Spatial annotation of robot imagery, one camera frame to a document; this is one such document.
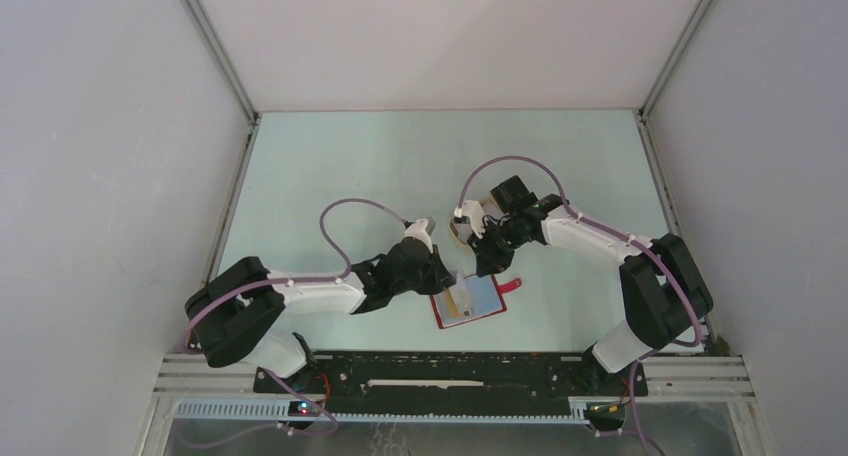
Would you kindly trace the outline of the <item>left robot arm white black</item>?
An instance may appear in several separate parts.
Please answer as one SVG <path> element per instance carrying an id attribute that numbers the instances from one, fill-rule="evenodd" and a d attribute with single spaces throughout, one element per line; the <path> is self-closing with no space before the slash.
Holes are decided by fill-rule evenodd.
<path id="1" fill-rule="evenodd" d="M 352 265 L 343 278 L 294 275 L 244 257 L 185 303 L 189 336 L 211 368 L 247 362 L 270 370 L 292 392 L 316 379 L 304 336 L 283 327 L 286 317 L 359 315 L 385 308 L 405 293 L 436 295 L 456 282 L 438 248 L 405 237 L 386 253 Z"/>

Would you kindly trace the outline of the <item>red card holder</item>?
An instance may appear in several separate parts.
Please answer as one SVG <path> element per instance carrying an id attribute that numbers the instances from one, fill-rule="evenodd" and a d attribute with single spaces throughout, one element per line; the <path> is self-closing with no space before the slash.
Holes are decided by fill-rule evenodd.
<path id="1" fill-rule="evenodd" d="M 521 278 L 499 283 L 494 275 L 465 276 L 459 272 L 455 285 L 430 297 L 437 327 L 445 330 L 504 313 L 504 296 L 522 286 Z"/>

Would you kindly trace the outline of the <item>white credit card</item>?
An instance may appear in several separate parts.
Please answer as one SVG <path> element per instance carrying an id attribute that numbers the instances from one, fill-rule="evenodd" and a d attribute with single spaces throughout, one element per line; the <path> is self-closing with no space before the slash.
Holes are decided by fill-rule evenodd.
<path id="1" fill-rule="evenodd" d="M 470 316 L 473 312 L 473 296 L 467 284 L 466 276 L 458 271 L 455 274 L 455 283 L 448 288 L 448 293 L 453 306 L 455 307 L 456 317 Z"/>

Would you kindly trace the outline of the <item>gold card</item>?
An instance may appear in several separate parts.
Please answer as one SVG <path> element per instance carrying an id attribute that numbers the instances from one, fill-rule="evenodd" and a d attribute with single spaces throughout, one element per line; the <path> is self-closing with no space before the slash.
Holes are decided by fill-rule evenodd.
<path id="1" fill-rule="evenodd" d="M 474 315 L 468 293 L 457 287 L 435 297 L 439 321 L 443 327 L 463 324 Z"/>

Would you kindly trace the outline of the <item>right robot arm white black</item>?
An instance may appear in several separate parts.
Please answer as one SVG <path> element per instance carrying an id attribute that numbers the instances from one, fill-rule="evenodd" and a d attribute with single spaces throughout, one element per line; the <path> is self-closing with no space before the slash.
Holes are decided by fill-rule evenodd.
<path id="1" fill-rule="evenodd" d="M 606 394 L 622 371 L 651 351 L 695 332 L 714 308 L 712 295 L 683 239 L 620 233 L 577 210 L 559 194 L 538 197 L 518 176 L 490 192 L 491 203 L 465 199 L 453 210 L 451 227 L 475 255 L 479 276 L 500 274 L 529 243 L 570 250 L 610 268 L 620 284 L 624 319 L 584 353 L 585 387 Z"/>

